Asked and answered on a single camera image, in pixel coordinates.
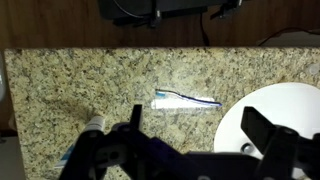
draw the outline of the granite countertop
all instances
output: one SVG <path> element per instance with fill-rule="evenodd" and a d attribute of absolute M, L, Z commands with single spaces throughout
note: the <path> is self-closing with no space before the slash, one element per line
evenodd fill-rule
<path fill-rule="evenodd" d="M 306 67 L 311 48 L 26 49 L 5 60 L 28 179 L 57 179 L 53 169 L 89 119 L 128 121 L 144 105 L 142 130 L 181 153 L 213 151 L 219 121 L 242 97 L 267 85 L 304 82 L 320 88 Z M 154 89 L 213 97 L 221 108 L 154 110 Z M 127 178 L 118 167 L 109 179 Z"/>

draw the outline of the sink basin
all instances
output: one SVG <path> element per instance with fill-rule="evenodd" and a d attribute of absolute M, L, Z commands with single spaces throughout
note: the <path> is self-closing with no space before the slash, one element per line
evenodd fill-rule
<path fill-rule="evenodd" d="M 4 62 L 0 54 L 0 102 L 5 97 L 6 87 L 5 87 L 5 77 L 4 77 Z"/>

